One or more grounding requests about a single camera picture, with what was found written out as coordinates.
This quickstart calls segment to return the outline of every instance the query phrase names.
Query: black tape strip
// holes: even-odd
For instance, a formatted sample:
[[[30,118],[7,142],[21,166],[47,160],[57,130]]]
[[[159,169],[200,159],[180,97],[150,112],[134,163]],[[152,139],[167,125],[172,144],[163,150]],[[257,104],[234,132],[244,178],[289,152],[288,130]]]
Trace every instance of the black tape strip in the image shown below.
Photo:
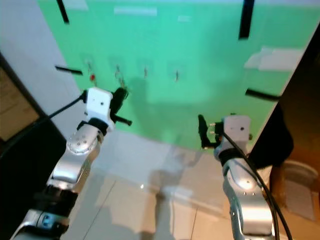
[[[61,16],[63,18],[64,23],[65,24],[69,24],[69,18],[68,18],[68,15],[67,15],[67,11],[66,11],[64,2],[62,0],[56,0],[56,2],[58,4],[58,6],[59,6],[60,13],[61,13]]]
[[[63,66],[55,66],[55,69],[57,69],[59,71],[70,72],[72,74],[83,75],[81,70],[70,69],[70,68],[63,67]]]
[[[252,89],[249,89],[249,88],[245,91],[245,95],[248,95],[248,96],[251,96],[251,97],[255,97],[255,98],[259,98],[259,99],[263,99],[263,100],[272,101],[272,102],[277,102],[281,98],[281,96],[275,96],[275,95],[263,93],[263,92],[260,92],[260,91],[252,90]]]
[[[248,39],[255,0],[243,0],[239,39]]]

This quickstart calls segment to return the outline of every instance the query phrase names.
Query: white tile floor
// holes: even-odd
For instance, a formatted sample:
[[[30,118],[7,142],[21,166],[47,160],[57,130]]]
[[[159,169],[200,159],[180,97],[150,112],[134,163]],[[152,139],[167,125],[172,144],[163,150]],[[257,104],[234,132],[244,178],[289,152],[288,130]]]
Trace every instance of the white tile floor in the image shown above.
[[[91,174],[62,240],[232,240],[227,219],[119,177]]]

